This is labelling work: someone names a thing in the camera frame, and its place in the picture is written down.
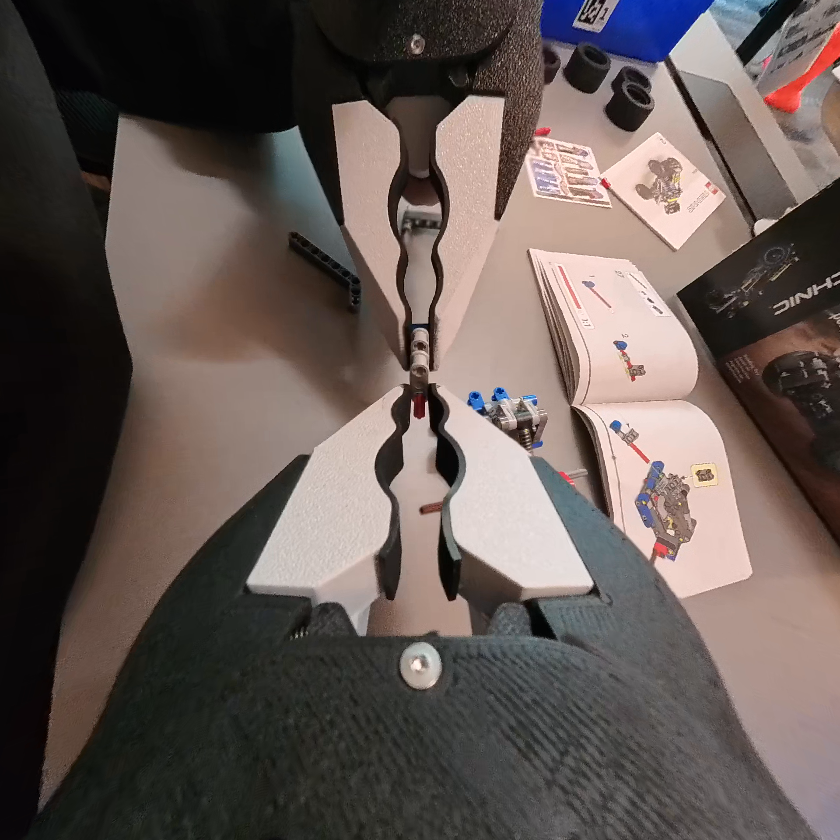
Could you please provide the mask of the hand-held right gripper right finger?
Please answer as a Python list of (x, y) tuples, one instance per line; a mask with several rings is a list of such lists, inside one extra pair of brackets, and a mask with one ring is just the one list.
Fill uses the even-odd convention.
[(438, 571), (469, 607), (473, 634), (506, 604), (589, 595), (595, 584), (543, 479), (541, 460), (441, 385), (438, 462), (454, 479), (440, 511)]

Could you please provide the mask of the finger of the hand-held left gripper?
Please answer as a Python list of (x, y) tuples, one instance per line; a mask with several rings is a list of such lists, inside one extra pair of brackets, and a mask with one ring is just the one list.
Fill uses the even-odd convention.
[(332, 105), (345, 244), (363, 302), (403, 369), (408, 368), (406, 254), (396, 232), (396, 185), (405, 174), (399, 129), (366, 100)]
[(455, 340), (497, 233), (503, 112), (503, 98), (468, 96), (436, 128), (432, 163), (443, 190), (443, 217), (429, 310), (434, 368)]

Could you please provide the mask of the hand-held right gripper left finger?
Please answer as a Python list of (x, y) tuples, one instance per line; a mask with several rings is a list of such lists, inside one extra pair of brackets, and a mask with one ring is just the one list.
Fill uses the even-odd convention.
[(248, 576), (249, 592), (339, 604), (366, 635), (371, 605), (392, 599), (400, 580), (391, 485), (410, 421), (410, 390), (399, 385), (315, 447)]

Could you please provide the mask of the grey and blue lego model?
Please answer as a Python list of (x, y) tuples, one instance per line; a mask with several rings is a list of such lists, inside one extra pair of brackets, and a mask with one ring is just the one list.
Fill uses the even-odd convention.
[[(440, 454), (438, 435), (444, 409), (433, 401), (431, 394), (428, 394), (425, 402), (422, 402), (420, 395), (415, 395), (413, 401), (415, 418), (421, 418), (421, 409), (427, 408), (429, 426), (437, 439), (434, 465), (438, 474), (450, 486), (454, 481), (449, 475), (451, 469), (438, 463), (440, 459), (446, 459), (446, 456)], [(524, 448), (529, 455), (533, 455), (536, 449), (543, 446), (542, 435), (549, 415), (539, 406), (536, 395), (511, 397), (505, 388), (499, 386), (493, 390), (489, 401), (486, 401), (479, 391), (470, 392), (466, 404), (478, 417), (487, 420)]]

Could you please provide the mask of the red lego axle assembly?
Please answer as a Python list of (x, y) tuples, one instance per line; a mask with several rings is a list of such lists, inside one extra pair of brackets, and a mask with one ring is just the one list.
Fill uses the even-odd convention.
[(413, 418), (422, 420), (426, 415), (431, 371), (431, 339), (427, 325), (412, 325), (408, 338), (407, 361)]

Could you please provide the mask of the lego instruction booklet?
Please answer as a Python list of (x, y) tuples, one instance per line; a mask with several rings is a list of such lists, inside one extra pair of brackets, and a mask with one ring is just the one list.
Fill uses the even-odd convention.
[(688, 402), (687, 330), (632, 262), (528, 250), (570, 406), (606, 509), (678, 598), (752, 573), (718, 428)]
[(659, 132), (609, 167), (602, 185), (674, 251), (726, 199), (722, 189)]

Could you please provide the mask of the dark grey lego beam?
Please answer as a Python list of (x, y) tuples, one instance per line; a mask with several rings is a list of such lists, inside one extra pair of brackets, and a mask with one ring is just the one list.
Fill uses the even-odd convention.
[(352, 313), (361, 310), (361, 281), (354, 271), (347, 269), (336, 259), (327, 254), (311, 240), (299, 232), (290, 231), (288, 234), (289, 248), (318, 269), (324, 276), (333, 280), (348, 294), (348, 308)]

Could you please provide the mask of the closed lego instruction booklet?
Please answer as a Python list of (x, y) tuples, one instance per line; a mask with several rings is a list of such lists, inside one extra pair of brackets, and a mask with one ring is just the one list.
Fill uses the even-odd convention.
[(726, 199), (722, 189), (659, 132), (609, 167), (602, 185), (674, 251)]

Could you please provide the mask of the dark lego set box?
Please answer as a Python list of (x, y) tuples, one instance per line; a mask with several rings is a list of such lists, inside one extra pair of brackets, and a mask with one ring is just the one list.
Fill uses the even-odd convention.
[(839, 181), (677, 293), (718, 371), (839, 538)]

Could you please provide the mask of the blue plastic bin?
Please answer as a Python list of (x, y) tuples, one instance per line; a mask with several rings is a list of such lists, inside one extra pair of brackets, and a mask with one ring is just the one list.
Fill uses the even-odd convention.
[(711, 1), (544, 1), (541, 34), (657, 63), (710, 6)]

